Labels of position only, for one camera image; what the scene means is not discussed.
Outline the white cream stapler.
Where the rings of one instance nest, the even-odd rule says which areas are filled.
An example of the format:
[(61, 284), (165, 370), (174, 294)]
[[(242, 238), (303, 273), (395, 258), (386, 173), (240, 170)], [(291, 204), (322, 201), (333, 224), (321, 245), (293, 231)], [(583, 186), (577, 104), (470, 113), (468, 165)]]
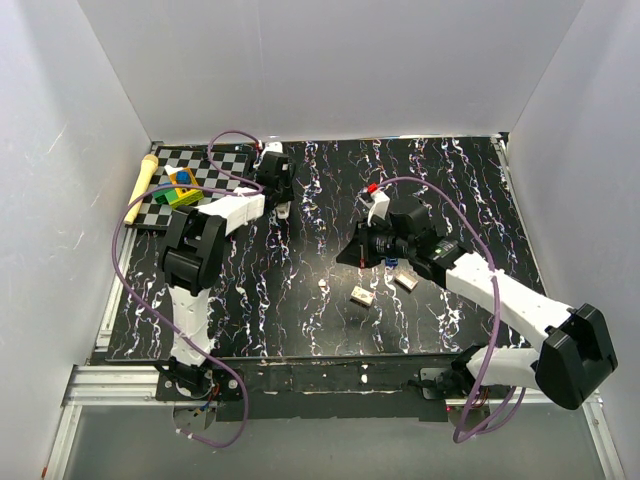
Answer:
[(291, 203), (290, 202), (278, 204), (275, 207), (275, 212), (276, 212), (277, 218), (280, 219), (280, 220), (288, 219), (289, 215), (290, 215), (290, 208), (291, 208)]

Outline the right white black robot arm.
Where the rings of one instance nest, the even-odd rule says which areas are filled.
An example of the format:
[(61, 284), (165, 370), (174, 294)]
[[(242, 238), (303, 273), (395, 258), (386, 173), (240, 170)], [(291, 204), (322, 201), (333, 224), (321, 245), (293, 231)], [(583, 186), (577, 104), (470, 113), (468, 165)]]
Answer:
[(617, 369), (605, 317), (596, 307), (574, 308), (524, 286), (460, 241), (439, 234), (419, 202), (398, 209), (380, 191), (362, 194), (361, 201), (367, 215), (356, 222), (337, 262), (368, 269), (403, 259), (416, 276), (492, 313), (529, 344), (473, 345), (421, 387), (469, 398), (490, 386), (536, 389), (575, 410)]

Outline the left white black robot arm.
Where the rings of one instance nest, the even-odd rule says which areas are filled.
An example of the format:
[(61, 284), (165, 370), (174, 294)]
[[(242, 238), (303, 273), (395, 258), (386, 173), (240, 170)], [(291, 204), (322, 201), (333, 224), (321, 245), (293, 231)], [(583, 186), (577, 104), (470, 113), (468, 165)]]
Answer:
[(268, 143), (259, 164), (248, 167), (248, 179), (263, 190), (237, 187), (229, 196), (172, 214), (159, 265), (169, 288), (172, 324), (176, 327), (165, 375), (193, 400), (205, 398), (213, 377), (204, 369), (212, 350), (208, 336), (210, 290), (218, 280), (227, 238), (238, 228), (275, 212), (286, 219), (294, 200), (295, 167), (280, 142)]

